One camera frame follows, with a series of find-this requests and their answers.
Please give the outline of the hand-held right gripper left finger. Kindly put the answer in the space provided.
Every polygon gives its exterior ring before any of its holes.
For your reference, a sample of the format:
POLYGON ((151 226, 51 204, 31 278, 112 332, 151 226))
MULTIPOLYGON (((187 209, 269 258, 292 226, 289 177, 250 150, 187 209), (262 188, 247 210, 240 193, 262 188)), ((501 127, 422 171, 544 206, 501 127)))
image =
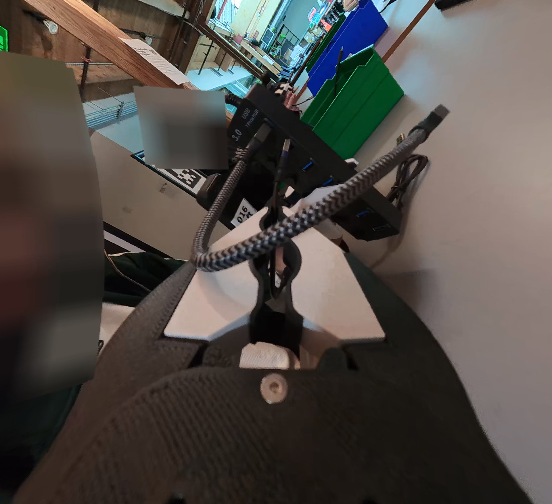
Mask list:
POLYGON ((262 314, 264 290, 249 262, 220 272, 197 270, 172 312, 163 335, 240 354, 251 342, 276 344, 277 318, 262 314))

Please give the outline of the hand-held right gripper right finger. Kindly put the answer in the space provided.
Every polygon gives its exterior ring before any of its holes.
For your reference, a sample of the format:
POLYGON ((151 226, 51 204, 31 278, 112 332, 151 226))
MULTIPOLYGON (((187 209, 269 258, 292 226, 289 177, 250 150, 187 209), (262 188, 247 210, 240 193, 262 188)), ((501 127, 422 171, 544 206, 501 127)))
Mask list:
POLYGON ((300 360, 325 351, 382 342, 384 330, 342 250, 310 228, 284 246, 289 268, 284 306, 286 344, 300 360))

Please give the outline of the black USB hub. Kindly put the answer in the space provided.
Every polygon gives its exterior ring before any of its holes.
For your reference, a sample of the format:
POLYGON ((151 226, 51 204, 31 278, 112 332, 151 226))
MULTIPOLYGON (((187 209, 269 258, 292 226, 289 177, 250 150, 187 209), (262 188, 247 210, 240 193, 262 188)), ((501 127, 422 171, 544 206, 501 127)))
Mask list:
MULTIPOLYGON (((255 84, 244 98, 227 94, 225 101, 236 107, 228 127, 230 167, 238 149, 244 149, 263 124, 271 131, 239 181, 231 197, 232 213, 247 203, 259 211, 273 195, 274 176, 286 139, 291 140, 282 183, 293 189, 283 197, 286 206, 299 204, 314 190, 329 190, 356 175, 355 168, 318 137, 296 112, 265 86, 255 84)), ((397 235, 402 213, 375 188, 370 188, 330 220, 356 239, 371 241, 397 235)))

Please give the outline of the light grey desk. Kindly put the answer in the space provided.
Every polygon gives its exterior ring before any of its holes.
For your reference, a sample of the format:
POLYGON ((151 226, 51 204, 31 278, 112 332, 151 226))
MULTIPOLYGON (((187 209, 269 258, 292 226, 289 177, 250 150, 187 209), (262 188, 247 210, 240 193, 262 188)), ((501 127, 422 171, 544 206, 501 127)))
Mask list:
POLYGON ((487 438, 551 503, 551 0, 398 0, 375 45, 404 91, 357 152, 386 153, 436 105, 401 233, 369 266, 438 341, 487 438))

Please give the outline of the framed tag sign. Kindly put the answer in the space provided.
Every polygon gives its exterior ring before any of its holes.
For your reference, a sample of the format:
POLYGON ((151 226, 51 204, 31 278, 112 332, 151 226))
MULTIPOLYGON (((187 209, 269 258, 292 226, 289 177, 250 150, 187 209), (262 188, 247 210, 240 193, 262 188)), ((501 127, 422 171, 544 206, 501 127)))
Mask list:
POLYGON ((146 164, 146 166, 164 180, 174 184, 194 198, 197 198, 199 191, 206 182, 206 177, 193 169, 158 169, 152 165, 146 164))

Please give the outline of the dark green jacket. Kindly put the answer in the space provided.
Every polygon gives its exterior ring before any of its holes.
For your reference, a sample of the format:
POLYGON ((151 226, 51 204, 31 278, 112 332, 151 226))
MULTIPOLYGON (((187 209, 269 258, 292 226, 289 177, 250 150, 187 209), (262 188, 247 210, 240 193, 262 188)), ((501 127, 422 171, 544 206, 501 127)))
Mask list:
MULTIPOLYGON (((154 253, 106 255, 103 302, 138 304, 185 260, 154 253)), ((52 445, 82 384, 12 404, 1 404, 1 498, 14 494, 52 445)))

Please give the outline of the white shirt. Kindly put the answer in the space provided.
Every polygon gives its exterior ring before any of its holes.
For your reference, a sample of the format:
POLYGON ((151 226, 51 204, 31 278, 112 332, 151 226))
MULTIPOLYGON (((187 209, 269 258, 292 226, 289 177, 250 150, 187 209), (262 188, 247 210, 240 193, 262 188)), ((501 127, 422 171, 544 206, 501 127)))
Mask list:
POLYGON ((101 354, 115 332, 121 327, 127 317, 134 311, 134 307, 103 302, 101 306, 101 320, 99 330, 98 355, 101 354))

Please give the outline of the blue plastic bin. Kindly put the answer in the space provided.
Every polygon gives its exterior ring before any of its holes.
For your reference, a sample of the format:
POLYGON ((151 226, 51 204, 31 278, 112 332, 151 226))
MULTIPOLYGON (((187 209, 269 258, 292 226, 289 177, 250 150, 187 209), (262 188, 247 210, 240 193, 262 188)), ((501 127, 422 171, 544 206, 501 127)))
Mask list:
POLYGON ((358 6, 344 19, 338 30, 330 37, 328 45, 311 70, 308 71, 307 87, 315 96, 326 80, 335 75, 340 50, 342 59, 374 45, 388 25, 372 0, 360 0, 358 6))

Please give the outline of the white paper notice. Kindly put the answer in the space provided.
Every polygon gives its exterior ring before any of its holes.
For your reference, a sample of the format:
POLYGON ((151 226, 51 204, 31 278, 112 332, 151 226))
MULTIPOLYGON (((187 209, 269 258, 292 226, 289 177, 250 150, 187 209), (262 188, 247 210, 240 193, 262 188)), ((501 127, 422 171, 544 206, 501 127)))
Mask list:
POLYGON ((120 38, 128 47, 142 56, 159 72, 167 76, 176 85, 191 84, 190 79, 176 66, 164 59, 157 51, 141 39, 120 38))

